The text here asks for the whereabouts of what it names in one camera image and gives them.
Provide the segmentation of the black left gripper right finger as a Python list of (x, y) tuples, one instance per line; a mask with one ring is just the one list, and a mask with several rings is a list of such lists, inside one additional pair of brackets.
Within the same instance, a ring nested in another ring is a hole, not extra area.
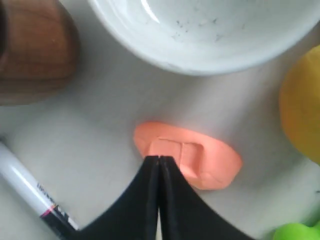
[(159, 158), (158, 197), (163, 240), (252, 239), (212, 210), (169, 156)]

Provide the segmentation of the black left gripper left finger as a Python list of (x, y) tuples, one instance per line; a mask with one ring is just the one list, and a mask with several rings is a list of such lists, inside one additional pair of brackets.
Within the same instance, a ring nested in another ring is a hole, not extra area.
[(158, 224), (159, 157), (144, 159), (123, 194), (72, 240), (154, 240)]

